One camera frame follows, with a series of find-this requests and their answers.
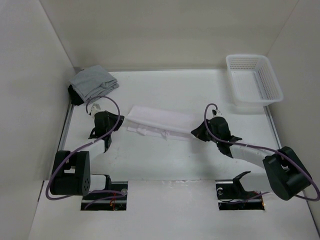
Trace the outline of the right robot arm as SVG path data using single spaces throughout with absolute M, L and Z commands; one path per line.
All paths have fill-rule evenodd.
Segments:
M 227 121 L 221 116 L 204 120 L 191 134 L 203 142 L 214 142 L 229 158 L 263 168 L 271 191 L 282 200 L 290 200 L 312 184 L 311 175 L 290 147 L 274 150 L 249 144 L 232 135 Z

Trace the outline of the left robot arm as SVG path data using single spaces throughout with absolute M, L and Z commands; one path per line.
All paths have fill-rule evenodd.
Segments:
M 125 117 L 108 111 L 92 116 L 94 128 L 88 142 L 74 151 L 59 150 L 55 154 L 51 178 L 45 190 L 48 199 L 60 200 L 95 192 L 105 200 L 112 195 L 112 186 L 106 183 L 107 176 L 91 174 L 91 161 L 110 148 L 111 134 L 119 130 Z

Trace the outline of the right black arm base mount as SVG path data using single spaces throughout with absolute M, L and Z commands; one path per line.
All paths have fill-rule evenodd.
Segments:
M 242 172 L 232 179 L 217 180 L 216 196 L 220 211 L 265 210 L 263 197 L 253 198 L 260 194 L 259 191 L 247 191 L 240 180 L 250 171 Z

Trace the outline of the white tank top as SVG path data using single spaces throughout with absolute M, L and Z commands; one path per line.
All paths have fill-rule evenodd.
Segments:
M 191 131 L 202 122 L 198 115 L 140 105 L 134 105 L 126 119 L 129 132 L 178 141 L 190 141 Z

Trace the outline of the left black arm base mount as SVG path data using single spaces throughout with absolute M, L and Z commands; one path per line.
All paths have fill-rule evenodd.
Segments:
M 81 211 L 126 211 L 128 182 L 112 181 L 109 175 L 92 174 L 88 195 L 81 200 Z

